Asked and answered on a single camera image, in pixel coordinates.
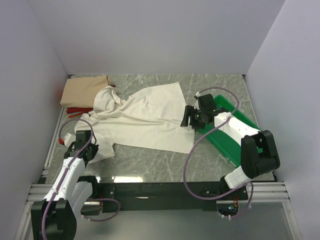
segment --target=green tray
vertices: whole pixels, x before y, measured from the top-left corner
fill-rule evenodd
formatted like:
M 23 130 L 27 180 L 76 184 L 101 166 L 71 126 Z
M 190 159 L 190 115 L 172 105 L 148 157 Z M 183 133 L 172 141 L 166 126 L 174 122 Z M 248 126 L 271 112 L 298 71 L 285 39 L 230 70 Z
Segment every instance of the green tray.
M 232 112 L 235 109 L 225 97 L 218 95 L 214 98 L 214 102 L 218 108 L 225 108 Z M 247 118 L 241 111 L 237 110 L 233 114 L 237 119 L 243 123 L 249 125 L 252 128 L 259 129 L 249 118 Z M 213 129 L 213 126 L 207 124 L 205 129 L 198 129 L 202 134 L 206 134 Z M 206 137 L 218 150 L 219 152 L 235 166 L 239 167 L 241 165 L 241 147 L 239 144 L 233 140 L 230 136 L 225 134 L 221 130 L 217 130 Z

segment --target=table surface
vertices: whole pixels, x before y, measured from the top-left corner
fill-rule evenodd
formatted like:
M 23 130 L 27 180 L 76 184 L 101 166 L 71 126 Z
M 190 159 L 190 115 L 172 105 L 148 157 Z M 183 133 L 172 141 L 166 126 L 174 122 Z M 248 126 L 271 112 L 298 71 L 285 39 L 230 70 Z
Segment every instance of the table surface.
M 240 74 L 111 74 L 108 75 L 112 84 L 121 90 L 119 97 L 126 100 L 137 91 L 164 84 L 179 82 L 185 101 L 188 105 L 195 103 L 194 95 L 197 91 L 208 87 L 224 87 L 237 95 L 240 101 L 239 109 L 251 121 L 257 123 L 252 103 L 246 88 L 243 76 Z M 223 90 L 209 90 L 213 96 L 223 95 L 232 104 L 236 101 Z M 66 111 L 63 111 L 60 125 L 68 120 Z M 74 134 L 76 121 L 67 124 L 62 130 Z M 195 132 L 196 141 L 201 133 Z M 83 175 L 94 175 L 101 183 L 128 183 L 128 182 L 182 182 L 183 166 L 187 154 L 171 151 L 147 149 L 115 144 L 115 156 L 99 162 L 88 164 Z M 65 146 L 55 144 L 51 158 L 46 183 L 53 183 L 62 167 Z M 204 139 L 195 149 L 187 170 L 189 182 L 219 181 L 220 178 L 235 167 L 221 155 L 221 153 Z M 272 173 L 256 178 L 257 181 L 273 181 Z

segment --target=stack of folded cloth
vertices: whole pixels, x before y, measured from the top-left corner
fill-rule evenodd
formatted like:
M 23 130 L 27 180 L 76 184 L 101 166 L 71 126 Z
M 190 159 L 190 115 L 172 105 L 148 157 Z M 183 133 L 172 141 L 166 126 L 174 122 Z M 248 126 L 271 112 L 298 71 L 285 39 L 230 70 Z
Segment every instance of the stack of folded cloth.
M 109 85 L 108 76 L 68 79 L 60 101 L 61 106 L 67 108 L 68 118 L 92 111 L 97 93 Z

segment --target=red folded cloth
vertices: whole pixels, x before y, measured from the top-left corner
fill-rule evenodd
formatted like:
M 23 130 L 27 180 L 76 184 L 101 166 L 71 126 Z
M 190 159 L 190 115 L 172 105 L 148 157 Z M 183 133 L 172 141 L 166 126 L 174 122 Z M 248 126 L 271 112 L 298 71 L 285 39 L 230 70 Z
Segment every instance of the red folded cloth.
M 90 111 L 92 111 L 93 108 L 92 107 L 68 107 L 66 110 L 67 114 L 74 114 L 74 113 L 88 113 Z

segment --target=cable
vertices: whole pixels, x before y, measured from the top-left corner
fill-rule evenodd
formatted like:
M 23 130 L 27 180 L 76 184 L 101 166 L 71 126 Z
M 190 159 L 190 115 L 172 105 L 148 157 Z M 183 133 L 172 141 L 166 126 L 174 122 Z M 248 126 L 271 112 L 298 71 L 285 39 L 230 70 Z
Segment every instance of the cable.
M 224 125 L 226 125 L 226 124 L 230 121 L 230 119 L 231 119 L 231 117 L 233 116 L 233 114 L 238 110 L 239 105 L 240 105 L 240 102 L 239 102 L 239 99 L 237 98 L 237 96 L 236 96 L 233 92 L 231 92 L 230 90 L 228 90 L 228 89 L 226 89 L 226 88 L 224 88 L 224 87 L 219 87 L 219 86 L 208 87 L 208 88 L 206 88 L 206 89 L 204 89 L 204 90 L 199 91 L 198 93 L 201 94 L 202 92 L 204 92 L 204 91 L 206 91 L 206 90 L 210 90 L 210 89 L 220 89 L 220 90 L 224 90 L 224 91 L 230 93 L 230 94 L 235 98 L 236 106 L 235 106 L 234 110 L 231 112 L 230 116 L 228 116 L 227 119 L 226 119 L 223 123 L 221 123 L 219 126 L 216 126 L 214 129 L 212 129 L 212 130 L 208 131 L 207 133 L 205 133 L 204 135 L 202 135 L 202 136 L 199 138 L 199 140 L 195 142 L 195 144 L 194 144 L 193 147 L 191 148 L 191 150 L 190 150 L 190 152 L 189 152 L 189 154 L 188 154 L 188 156 L 187 156 L 187 158 L 186 158 L 186 160 L 185 160 L 185 163 L 184 163 L 184 166 L 183 166 L 183 183 L 184 183 L 184 187 L 185 187 L 185 189 L 188 191 L 188 193 L 189 193 L 190 195 L 192 195 L 193 197 L 195 197 L 195 198 L 197 198 L 197 199 L 200 199 L 200 200 L 217 200 L 217 199 L 223 198 L 223 197 L 225 197 L 225 196 L 227 196 L 227 195 L 235 192 L 236 190 L 244 187 L 245 185 L 247 185 L 247 183 L 246 183 L 246 184 L 243 184 L 243 185 L 240 185 L 240 186 L 238 186 L 238 187 L 236 187 L 236 188 L 234 188 L 234 189 L 231 189 L 230 191 L 227 191 L 227 192 L 225 192 L 225 193 L 223 193 L 223 194 L 221 194 L 221 195 L 219 195 L 219 196 L 214 196 L 214 197 L 198 196 L 198 195 L 196 195 L 195 193 L 193 193 L 193 192 L 190 190 L 190 188 L 188 187 L 188 183 L 187 183 L 187 167 L 188 167 L 188 162 L 189 162 L 189 160 L 190 160 L 190 158 L 191 158 L 191 155 L 193 154 L 195 148 L 198 146 L 198 144 L 199 144 L 206 136 L 208 136 L 209 134 L 212 134 L 213 132 L 215 132 L 215 131 L 218 130 L 219 128 L 221 128 L 221 127 L 223 127 Z M 253 193 L 253 184 L 252 184 L 251 182 L 250 182 L 250 184 L 251 184 L 251 195 L 252 195 L 252 193 Z M 246 210 L 246 209 L 248 208 L 251 200 L 252 200 L 252 196 L 250 196 L 249 201 L 248 201 L 248 203 L 247 203 L 247 206 L 246 206 L 240 213 L 242 213 L 244 210 Z
M 90 130 L 91 130 L 91 135 L 90 135 L 89 140 L 85 143 L 85 145 L 82 148 L 80 148 L 80 150 L 74 155 L 74 157 L 71 159 L 71 161 L 69 162 L 67 167 L 64 169 L 63 175 L 62 175 L 60 181 L 58 182 L 58 184 L 56 186 L 56 189 L 54 190 L 54 193 L 52 194 L 52 197 L 50 198 L 49 202 L 47 203 L 47 205 L 45 207 L 45 210 L 44 210 L 44 213 L 43 213 L 43 216 L 42 216 L 42 221 L 41 221 L 41 232 L 42 232 L 43 240 L 47 240 L 47 235 L 46 235 L 46 217 L 47 217 L 50 205 L 53 202 L 53 200 L 55 199 L 56 195 L 58 194 L 58 191 L 59 191 L 62 183 L 64 182 L 64 180 L 66 178 L 67 172 L 69 171 L 71 165 L 76 160 L 76 158 L 80 155 L 80 153 L 91 143 L 93 137 L 95 139 L 95 142 L 97 142 L 97 139 L 95 137 L 94 129 L 93 129 L 92 125 L 88 121 L 83 120 L 83 119 L 70 119 L 70 120 L 66 121 L 64 124 L 62 124 L 62 126 L 60 127 L 60 130 L 59 130 L 59 134 L 58 134 L 58 138 L 59 139 L 61 138 L 61 131 L 62 131 L 63 127 L 67 123 L 72 122 L 72 121 L 82 121 L 82 122 L 85 122 L 86 124 L 88 124 L 89 127 L 90 127 Z M 108 219 L 113 218 L 115 215 L 118 214 L 118 212 L 119 212 L 119 210 L 121 208 L 120 203 L 117 200 L 111 199 L 111 198 L 102 198 L 102 199 L 104 199 L 104 201 L 116 202 L 118 204 L 118 206 L 119 206 L 118 207 L 118 211 L 114 215 L 109 217 Z
M 120 212 L 121 204 L 120 204 L 120 202 L 118 200 L 115 200 L 113 198 L 97 198 L 97 199 L 94 199 L 93 201 L 115 202 L 116 204 L 118 204 L 118 209 L 112 216 L 104 218 L 104 219 L 92 219 L 92 218 L 89 218 L 87 216 L 83 216 L 84 219 L 87 219 L 87 220 L 92 221 L 92 222 L 104 222 L 104 221 L 113 219 Z

